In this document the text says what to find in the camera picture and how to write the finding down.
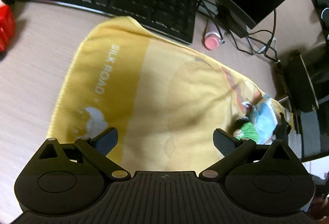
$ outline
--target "green object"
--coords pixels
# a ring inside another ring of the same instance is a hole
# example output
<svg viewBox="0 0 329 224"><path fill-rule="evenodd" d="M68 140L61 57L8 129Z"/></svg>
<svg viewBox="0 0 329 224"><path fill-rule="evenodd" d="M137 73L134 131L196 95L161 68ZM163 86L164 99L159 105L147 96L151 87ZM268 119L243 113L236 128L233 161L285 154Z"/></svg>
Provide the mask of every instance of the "green object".
<svg viewBox="0 0 329 224"><path fill-rule="evenodd" d="M240 128L238 133L235 135L235 137L237 139L250 138L250 139L256 141L256 143L258 143L258 141L259 141L259 135L252 123L243 124L243 126Z"/></svg>

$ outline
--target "triangular cutout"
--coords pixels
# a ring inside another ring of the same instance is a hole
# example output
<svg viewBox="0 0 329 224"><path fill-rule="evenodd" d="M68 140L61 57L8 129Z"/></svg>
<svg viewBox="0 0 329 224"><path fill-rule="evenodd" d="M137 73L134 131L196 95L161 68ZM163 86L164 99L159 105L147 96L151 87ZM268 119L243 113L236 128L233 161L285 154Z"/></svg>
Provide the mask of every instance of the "triangular cutout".
<svg viewBox="0 0 329 224"><path fill-rule="evenodd" d="M283 160L290 160L289 155L285 151L285 149L282 146L277 146L275 149L275 153L273 155L273 158L275 159L283 159Z"/></svg>
<svg viewBox="0 0 329 224"><path fill-rule="evenodd" d="M48 144L40 155L39 159L48 159L48 158L56 158L57 153L55 151L54 145Z"/></svg>

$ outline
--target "yellow towel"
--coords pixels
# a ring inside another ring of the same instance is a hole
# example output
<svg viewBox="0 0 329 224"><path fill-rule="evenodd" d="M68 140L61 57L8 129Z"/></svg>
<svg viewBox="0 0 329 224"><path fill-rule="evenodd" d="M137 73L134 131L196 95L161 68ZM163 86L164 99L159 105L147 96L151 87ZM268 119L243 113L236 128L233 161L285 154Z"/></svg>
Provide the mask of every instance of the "yellow towel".
<svg viewBox="0 0 329 224"><path fill-rule="evenodd" d="M81 43L47 137L72 143L116 127L118 145L108 157L132 174L199 173L223 157L213 146L213 131L228 130L243 115L241 103L258 102L262 94L212 58L118 17L98 25Z"/></svg>

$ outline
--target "wooden desk surface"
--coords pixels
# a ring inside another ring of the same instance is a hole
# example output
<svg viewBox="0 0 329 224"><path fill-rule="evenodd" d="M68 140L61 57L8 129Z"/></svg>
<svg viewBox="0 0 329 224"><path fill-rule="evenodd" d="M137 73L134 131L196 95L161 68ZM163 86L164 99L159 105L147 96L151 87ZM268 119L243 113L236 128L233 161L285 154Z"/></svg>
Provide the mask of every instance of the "wooden desk surface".
<svg viewBox="0 0 329 224"><path fill-rule="evenodd" d="M310 0L286 0L278 9L276 37L279 54L324 42ZM0 62L0 223L21 213L14 182L45 140L52 110L66 71L80 42L105 16L72 8L18 2L16 36ZM273 97L271 64L238 52L229 39L214 51L201 44L206 21L197 15L192 48L246 75ZM258 29L272 29L273 15ZM247 49L246 40L238 39Z"/></svg>

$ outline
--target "blue plastic package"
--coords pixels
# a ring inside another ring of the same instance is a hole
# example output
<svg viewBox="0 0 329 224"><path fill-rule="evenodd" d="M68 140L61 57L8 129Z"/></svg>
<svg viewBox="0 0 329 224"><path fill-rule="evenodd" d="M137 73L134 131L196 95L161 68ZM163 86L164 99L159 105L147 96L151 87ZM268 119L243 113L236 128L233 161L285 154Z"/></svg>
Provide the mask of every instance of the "blue plastic package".
<svg viewBox="0 0 329 224"><path fill-rule="evenodd" d="M253 107L249 119L259 134L259 144L264 144L273 135L278 124L272 100L268 94Z"/></svg>

